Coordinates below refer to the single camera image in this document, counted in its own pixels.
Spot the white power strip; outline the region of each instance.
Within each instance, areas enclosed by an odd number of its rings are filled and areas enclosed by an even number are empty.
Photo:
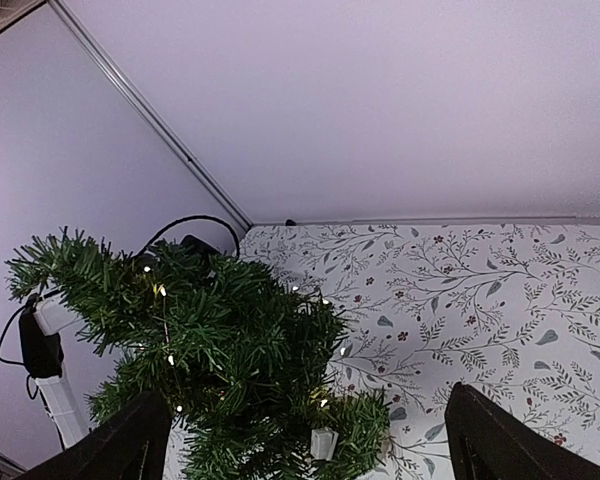
[[[63,328],[81,321],[78,315],[60,305],[57,297],[38,303],[34,317],[46,336],[58,333]],[[36,378],[35,382],[47,402],[51,419],[58,426],[64,446],[69,448],[86,437],[89,428],[78,408],[64,365],[62,376]]]

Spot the floral wallpaper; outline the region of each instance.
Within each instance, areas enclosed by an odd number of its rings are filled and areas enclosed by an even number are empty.
[[[458,381],[600,465],[600,227],[258,227],[243,250],[351,319],[333,388],[384,387],[392,403],[367,478],[453,478],[443,413]]]

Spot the lavender wall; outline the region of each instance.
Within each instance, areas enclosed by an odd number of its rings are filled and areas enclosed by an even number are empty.
[[[255,221],[600,215],[600,0],[65,0]]]
[[[17,307],[8,301],[3,262],[31,235],[70,225],[137,250],[162,225],[191,213],[226,217],[49,7],[0,36],[0,333]],[[190,231],[231,245],[214,226]],[[82,396],[104,380],[112,360],[71,336],[63,342]],[[4,355],[19,358],[17,328]],[[0,364],[0,450],[32,466],[58,453],[59,444],[42,404],[27,398],[25,376]]]

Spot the artificial christmas tree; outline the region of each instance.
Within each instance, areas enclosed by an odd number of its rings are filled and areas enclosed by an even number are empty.
[[[65,229],[16,252],[14,298],[53,287],[86,320],[97,354],[123,351],[91,398],[94,417],[161,392],[191,434],[187,478],[343,480],[378,462],[384,392],[330,393],[325,372],[346,321],[320,296],[288,290],[261,263],[174,242],[114,253]],[[310,455],[323,428],[339,434],[330,461]]]

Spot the black wire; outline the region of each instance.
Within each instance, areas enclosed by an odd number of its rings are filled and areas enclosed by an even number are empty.
[[[22,305],[18,310],[15,311],[15,313],[13,315],[11,315],[11,318],[5,325],[4,330],[2,330],[2,335],[0,335],[0,350],[2,350],[2,342],[4,342],[4,337],[7,335],[7,332],[9,331],[9,327],[11,326],[11,324],[13,323],[15,318],[18,316],[18,314],[20,312],[22,312],[25,308],[27,308],[27,306],[28,306],[28,304]],[[6,359],[2,358],[2,355],[0,355],[0,361],[2,363],[6,363],[7,365],[18,365],[20,367],[24,367],[24,363],[16,362],[14,360],[6,360]]]
[[[38,385],[36,385],[36,389],[33,391],[33,393],[31,393],[31,389],[29,388],[29,380],[31,380],[33,377],[31,375],[27,375],[27,395],[29,395],[29,398],[31,400],[35,400],[36,397],[38,396],[38,392],[40,391],[40,387]]]
[[[143,253],[145,253],[147,251],[147,248],[149,248],[149,246],[151,246],[153,244],[153,242],[158,240],[167,230],[170,230],[171,228],[175,227],[176,225],[180,225],[181,223],[190,222],[191,220],[210,220],[212,222],[219,223],[220,225],[225,227],[227,230],[229,230],[229,233],[231,233],[231,236],[233,237],[233,243],[235,243],[235,246],[236,246],[236,258],[240,258],[240,240],[238,239],[238,235],[236,234],[236,231],[233,229],[233,227],[229,223],[225,222],[224,220],[222,220],[220,218],[213,217],[211,215],[190,215],[188,217],[182,217],[178,220],[174,220],[169,225],[166,225],[163,228],[161,228],[158,231],[158,233],[156,233],[153,237],[151,237],[151,240],[149,240],[147,242],[147,244],[144,247],[142,247],[142,250],[140,250],[140,252],[138,252],[137,256],[140,256]]]

